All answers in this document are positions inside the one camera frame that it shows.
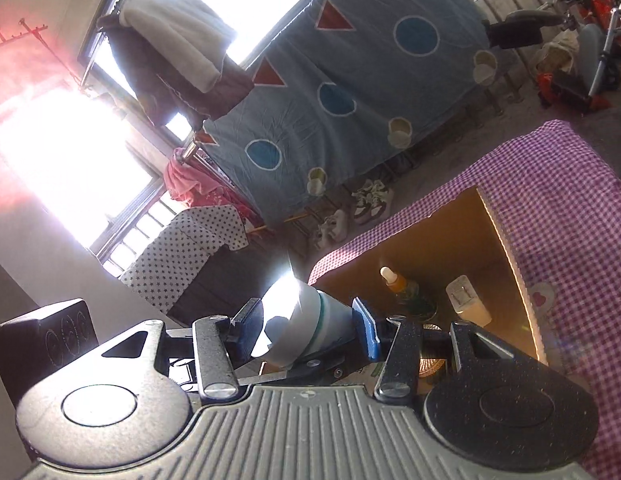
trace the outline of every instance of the cardboard box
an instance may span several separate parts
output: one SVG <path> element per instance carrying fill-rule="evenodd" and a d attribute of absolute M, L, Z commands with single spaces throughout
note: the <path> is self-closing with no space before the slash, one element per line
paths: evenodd
<path fill-rule="evenodd" d="M 380 316 L 402 312 L 380 268 L 415 280 L 437 304 L 430 321 L 448 332 L 457 318 L 446 285 L 466 274 L 492 316 L 484 328 L 547 364 L 533 306 L 503 229 L 479 189 L 464 190 L 429 218 L 404 229 L 314 286 L 352 304 L 358 296 Z"/>

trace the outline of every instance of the white fleece jacket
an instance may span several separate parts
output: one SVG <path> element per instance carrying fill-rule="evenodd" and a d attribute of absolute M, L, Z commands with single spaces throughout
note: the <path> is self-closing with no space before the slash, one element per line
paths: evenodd
<path fill-rule="evenodd" d="M 124 0 L 119 14 L 188 82 L 206 93 L 222 75 L 236 33 L 201 0 Z"/>

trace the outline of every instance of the white dropper bulb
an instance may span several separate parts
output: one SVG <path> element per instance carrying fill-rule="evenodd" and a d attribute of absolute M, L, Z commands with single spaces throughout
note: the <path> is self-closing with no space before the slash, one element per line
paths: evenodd
<path fill-rule="evenodd" d="M 397 274 L 395 274 L 395 272 L 390 270 L 388 267 L 382 267 L 380 269 L 380 274 L 382 275 L 382 278 L 386 280 L 386 283 L 388 283 L 389 285 L 397 281 Z"/>

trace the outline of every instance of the blue circle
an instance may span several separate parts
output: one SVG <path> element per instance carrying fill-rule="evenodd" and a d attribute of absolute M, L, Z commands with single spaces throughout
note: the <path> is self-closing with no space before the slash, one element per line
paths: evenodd
<path fill-rule="evenodd" d="M 282 152 L 272 140 L 251 140 L 247 144 L 245 152 L 260 170 L 273 171 L 282 163 Z"/>
<path fill-rule="evenodd" d="M 347 116 L 357 109 L 357 103 L 350 94 L 335 83 L 322 83 L 317 94 L 319 104 L 331 115 Z"/>
<path fill-rule="evenodd" d="M 439 33 L 433 23 L 421 16 L 406 16 L 395 25 L 397 45 L 411 56 L 428 56 L 439 45 Z"/>

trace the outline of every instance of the pink heart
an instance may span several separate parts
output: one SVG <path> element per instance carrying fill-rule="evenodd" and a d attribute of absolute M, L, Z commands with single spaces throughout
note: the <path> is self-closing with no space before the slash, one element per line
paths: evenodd
<path fill-rule="evenodd" d="M 533 294 L 533 301 L 535 302 L 535 306 L 542 306 L 546 303 L 546 296 L 544 296 L 541 292 L 536 292 Z"/>

